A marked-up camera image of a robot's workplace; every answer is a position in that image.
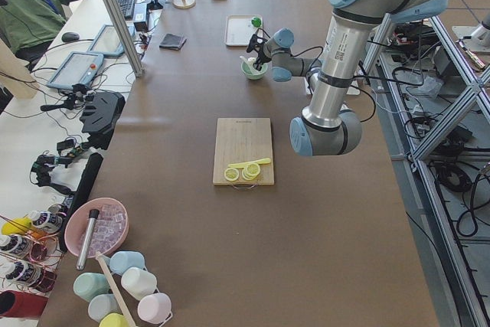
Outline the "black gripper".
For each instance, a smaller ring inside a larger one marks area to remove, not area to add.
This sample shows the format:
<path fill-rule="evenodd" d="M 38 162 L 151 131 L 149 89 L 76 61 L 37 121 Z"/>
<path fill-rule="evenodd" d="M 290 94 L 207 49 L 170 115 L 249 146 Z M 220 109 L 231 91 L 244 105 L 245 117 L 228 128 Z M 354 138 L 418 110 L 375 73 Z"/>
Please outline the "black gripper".
<path fill-rule="evenodd" d="M 262 70 L 263 65 L 269 63 L 272 60 L 271 53 L 265 44 L 259 44 L 257 50 L 257 58 L 253 62 L 253 67 L 256 70 Z"/>

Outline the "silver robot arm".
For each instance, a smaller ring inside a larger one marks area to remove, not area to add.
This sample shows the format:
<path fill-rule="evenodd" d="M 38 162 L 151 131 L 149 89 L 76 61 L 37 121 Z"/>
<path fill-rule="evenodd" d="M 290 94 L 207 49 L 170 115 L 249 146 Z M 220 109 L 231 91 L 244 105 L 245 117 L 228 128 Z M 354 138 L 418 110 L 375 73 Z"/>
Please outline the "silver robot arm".
<path fill-rule="evenodd" d="M 396 23 L 419 21 L 442 13 L 449 0 L 329 0 L 332 19 L 322 60 L 293 57 L 293 33 L 282 28 L 260 44 L 254 66 L 272 64 L 273 79 L 308 77 L 314 82 L 311 102 L 294 118 L 289 137 L 303 156 L 342 155 L 361 141 L 361 122 L 345 104 L 345 95 L 371 30 L 385 16 Z"/>

